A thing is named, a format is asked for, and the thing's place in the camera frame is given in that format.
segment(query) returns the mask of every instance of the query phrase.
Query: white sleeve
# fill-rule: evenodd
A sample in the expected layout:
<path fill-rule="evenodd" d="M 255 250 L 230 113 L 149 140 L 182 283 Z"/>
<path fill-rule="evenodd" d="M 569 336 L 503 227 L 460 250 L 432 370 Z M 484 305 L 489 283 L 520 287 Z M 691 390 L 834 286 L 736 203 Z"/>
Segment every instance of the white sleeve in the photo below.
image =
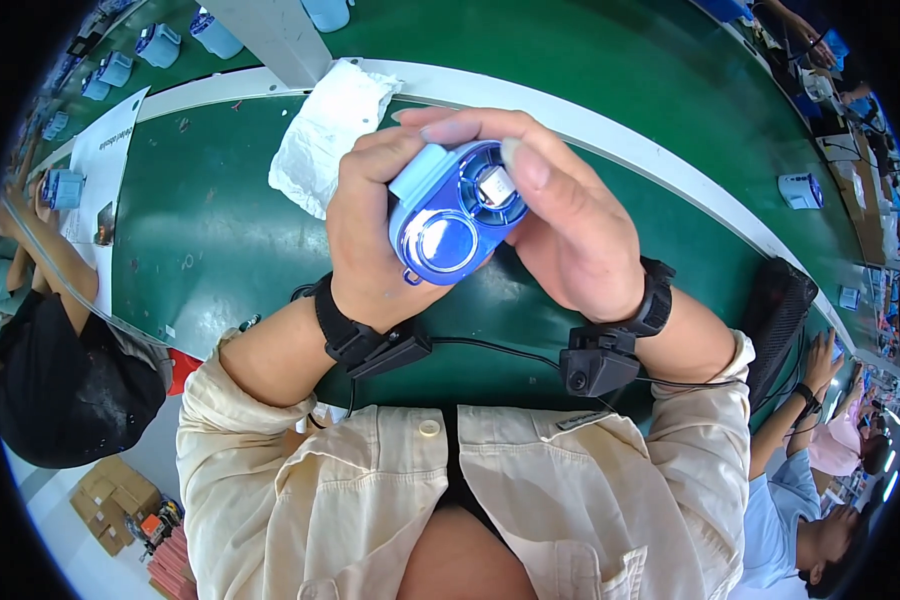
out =
<path fill-rule="evenodd" d="M 738 383 L 676 391 L 654 384 L 647 436 L 649 458 L 667 480 L 694 536 L 712 597 L 726 597 L 743 571 L 749 497 L 750 390 L 745 381 L 755 353 L 746 335 L 734 331 L 733 336 L 733 361 L 706 383 Z"/>
<path fill-rule="evenodd" d="M 267 527 L 276 505 L 276 475 L 285 462 L 287 430 L 313 410 L 311 394 L 275 408 L 241 390 L 220 364 L 224 333 L 213 356 L 183 391 L 176 467 L 189 558 L 200 598 L 262 594 Z"/>

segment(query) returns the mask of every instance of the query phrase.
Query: shirt button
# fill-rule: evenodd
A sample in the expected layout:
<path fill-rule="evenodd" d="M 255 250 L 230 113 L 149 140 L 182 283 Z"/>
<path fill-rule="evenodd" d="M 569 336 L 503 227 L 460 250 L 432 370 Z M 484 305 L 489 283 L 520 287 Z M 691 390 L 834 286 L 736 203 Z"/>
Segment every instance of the shirt button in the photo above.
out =
<path fill-rule="evenodd" d="M 432 418 L 428 418 L 427 420 L 420 423 L 420 434 L 422 434 L 425 438 L 432 438 L 440 432 L 441 425 Z"/>

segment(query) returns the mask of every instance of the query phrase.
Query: black mesh organizer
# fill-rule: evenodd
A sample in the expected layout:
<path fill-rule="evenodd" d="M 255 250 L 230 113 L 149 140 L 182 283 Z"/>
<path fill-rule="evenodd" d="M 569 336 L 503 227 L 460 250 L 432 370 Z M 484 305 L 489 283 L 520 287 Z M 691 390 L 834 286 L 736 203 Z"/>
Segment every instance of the black mesh organizer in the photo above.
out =
<path fill-rule="evenodd" d="M 780 375 L 818 291 L 809 275 L 783 258 L 770 258 L 757 270 L 740 327 L 756 351 L 746 378 L 753 411 Z"/>

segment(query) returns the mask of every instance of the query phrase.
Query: pink shirt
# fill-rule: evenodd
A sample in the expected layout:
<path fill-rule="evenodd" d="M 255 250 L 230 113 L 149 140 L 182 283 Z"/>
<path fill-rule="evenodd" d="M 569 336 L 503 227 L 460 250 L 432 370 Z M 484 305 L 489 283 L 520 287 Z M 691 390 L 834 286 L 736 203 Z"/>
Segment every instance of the pink shirt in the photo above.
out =
<path fill-rule="evenodd" d="M 810 438 L 810 467 L 830 475 L 850 475 L 860 464 L 860 407 L 863 398 L 827 424 L 817 426 Z"/>

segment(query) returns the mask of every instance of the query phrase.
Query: blue handheld fan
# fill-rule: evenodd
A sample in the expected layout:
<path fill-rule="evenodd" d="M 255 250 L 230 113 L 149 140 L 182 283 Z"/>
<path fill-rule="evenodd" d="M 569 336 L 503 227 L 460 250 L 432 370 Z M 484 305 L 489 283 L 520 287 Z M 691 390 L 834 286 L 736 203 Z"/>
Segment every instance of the blue handheld fan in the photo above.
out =
<path fill-rule="evenodd" d="M 389 185 L 389 239 L 410 285 L 452 285 L 480 266 L 527 213 L 500 142 L 427 144 Z"/>

